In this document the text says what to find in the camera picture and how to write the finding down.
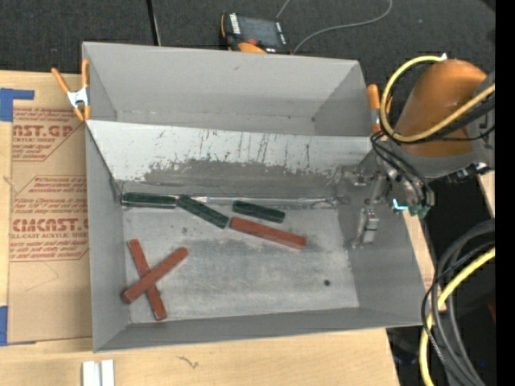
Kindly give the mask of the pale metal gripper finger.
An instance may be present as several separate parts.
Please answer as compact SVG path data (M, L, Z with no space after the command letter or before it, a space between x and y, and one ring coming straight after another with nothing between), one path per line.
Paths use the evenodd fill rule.
M349 248L357 250L372 244L375 240L380 220L372 207L363 207L356 218L351 236L348 239Z
M365 187L368 180L360 168L345 168L342 172L342 181L349 187Z

